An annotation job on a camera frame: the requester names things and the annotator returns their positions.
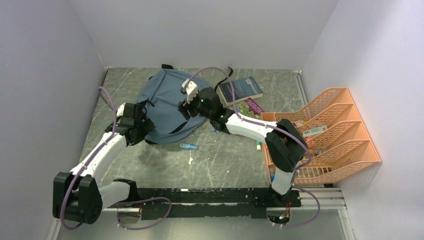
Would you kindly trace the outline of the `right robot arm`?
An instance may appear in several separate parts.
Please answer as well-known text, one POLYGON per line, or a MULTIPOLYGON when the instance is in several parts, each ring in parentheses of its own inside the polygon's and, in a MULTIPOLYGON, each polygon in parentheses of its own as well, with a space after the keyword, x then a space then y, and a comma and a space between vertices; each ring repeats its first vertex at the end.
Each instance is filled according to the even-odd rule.
POLYGON ((263 121, 240 115, 237 111, 221 104, 215 91, 208 87, 202 90, 181 90, 185 99, 178 104, 178 110, 189 119, 202 116, 219 132, 240 135, 265 144, 275 165, 274 180, 271 183, 270 202, 282 207, 289 200, 295 171, 304 158, 308 147, 294 125, 287 119, 279 122, 263 121))

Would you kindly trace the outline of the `blue student backpack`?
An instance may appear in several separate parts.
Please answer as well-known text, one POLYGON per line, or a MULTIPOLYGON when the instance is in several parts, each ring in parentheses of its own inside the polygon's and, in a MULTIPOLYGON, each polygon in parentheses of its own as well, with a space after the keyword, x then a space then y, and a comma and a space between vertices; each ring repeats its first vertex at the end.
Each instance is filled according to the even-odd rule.
POLYGON ((141 89, 136 103, 144 104, 146 116, 155 125, 155 129, 144 137, 148 144, 178 142, 188 137, 205 121, 206 118, 201 115, 186 119, 179 111, 179 103, 187 97, 181 93, 181 89, 191 76, 190 73, 169 66, 151 76, 141 89))

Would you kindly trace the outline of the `purple colourful book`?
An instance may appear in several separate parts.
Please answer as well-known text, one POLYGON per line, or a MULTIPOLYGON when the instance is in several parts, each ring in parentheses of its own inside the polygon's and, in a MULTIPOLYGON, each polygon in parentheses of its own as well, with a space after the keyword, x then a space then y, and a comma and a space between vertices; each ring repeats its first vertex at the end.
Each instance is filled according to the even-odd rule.
POLYGON ((265 111, 252 98, 247 98, 236 104, 236 110, 244 116, 258 119, 262 118, 262 113, 265 111))

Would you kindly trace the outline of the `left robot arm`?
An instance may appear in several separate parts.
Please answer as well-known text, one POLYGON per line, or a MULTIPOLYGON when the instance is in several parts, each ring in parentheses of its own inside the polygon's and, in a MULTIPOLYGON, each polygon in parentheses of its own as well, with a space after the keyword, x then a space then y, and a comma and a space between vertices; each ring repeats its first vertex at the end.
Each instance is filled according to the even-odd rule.
POLYGON ((129 146, 142 141, 155 129, 147 116, 150 103, 124 103, 90 154, 69 172, 59 172, 53 180, 52 215, 56 219, 93 224, 103 209, 120 202, 132 208, 140 199, 134 180, 118 178, 100 187, 112 162, 129 146))

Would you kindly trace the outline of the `dark blue book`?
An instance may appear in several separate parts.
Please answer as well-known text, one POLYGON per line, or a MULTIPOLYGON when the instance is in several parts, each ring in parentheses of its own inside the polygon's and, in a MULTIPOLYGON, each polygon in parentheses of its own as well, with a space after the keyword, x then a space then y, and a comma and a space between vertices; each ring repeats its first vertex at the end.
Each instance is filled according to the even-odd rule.
POLYGON ((235 104, 243 102, 247 98, 257 99, 263 96, 263 91, 252 76, 233 80, 231 82, 223 82, 218 85, 217 91, 220 93, 224 104, 227 106, 233 104, 231 83, 234 89, 235 104))

